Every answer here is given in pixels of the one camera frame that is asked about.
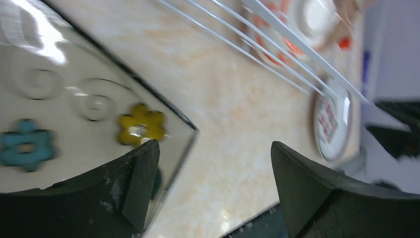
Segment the swirl pattern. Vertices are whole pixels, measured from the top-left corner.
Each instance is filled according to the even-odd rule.
[[[109,120],[123,113],[127,106],[142,101],[130,88],[102,78],[83,79],[77,86],[66,89],[77,115],[90,121]]]
[[[46,69],[31,69],[20,80],[7,79],[10,88],[18,95],[35,100],[57,97],[64,88],[60,74]]]

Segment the marble countertop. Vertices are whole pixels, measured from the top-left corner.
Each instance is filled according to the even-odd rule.
[[[52,2],[151,83],[200,130],[147,238],[218,237],[277,203],[270,160],[272,141],[282,141],[328,165],[311,132],[312,95],[277,78],[159,2]],[[233,32],[185,1],[170,2],[239,41]],[[199,2],[240,26],[211,1]],[[239,0],[229,3],[241,9]],[[355,35],[355,60],[349,76],[356,83],[361,80],[361,32]],[[347,156],[359,147],[360,105],[354,102]]]

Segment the scratched black surface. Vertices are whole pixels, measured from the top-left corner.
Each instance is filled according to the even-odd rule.
[[[283,209],[280,204],[270,207],[224,238],[287,238]]]
[[[0,194],[1,237],[135,237],[144,226],[158,158],[158,142],[148,141],[50,188]]]
[[[358,181],[281,142],[271,161],[290,238],[420,237],[420,195]]]

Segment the plate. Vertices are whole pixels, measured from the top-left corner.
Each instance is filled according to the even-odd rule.
[[[304,0],[299,15],[299,28],[310,39],[325,36],[340,20],[333,0]]]
[[[0,192],[49,187],[157,139],[147,226],[197,128],[55,11],[38,0],[0,2]]]
[[[320,47],[323,45],[323,42],[326,37],[325,34],[305,34],[302,25],[305,20],[303,16],[304,10],[306,10],[307,20],[311,20],[313,12],[311,9],[308,9],[307,0],[276,0],[276,1],[262,1],[264,5],[271,10],[287,27],[292,30],[298,37],[300,37],[306,44],[314,48],[314,50],[319,51]],[[309,61],[310,59],[303,51],[297,48],[292,42],[283,37],[280,33],[274,30],[268,23],[266,23],[260,16],[257,14],[249,14],[248,20],[251,21],[258,29],[260,29],[264,34],[273,39],[280,47],[287,50],[293,57],[297,58],[300,61]],[[257,42],[259,45],[264,47],[266,50],[271,52],[273,55],[277,56],[279,60],[284,62],[288,66],[294,66],[295,63],[287,57],[282,51],[280,51],[274,44],[268,42],[257,32],[250,30],[251,38]],[[282,67],[275,59],[270,57],[268,54],[264,53],[260,49],[257,49],[257,54],[269,65],[274,67]]]
[[[327,85],[338,97],[323,89],[325,96],[316,98],[314,133],[321,155],[327,161],[335,161],[343,155],[349,139],[353,104],[349,91],[336,80],[330,79]]]

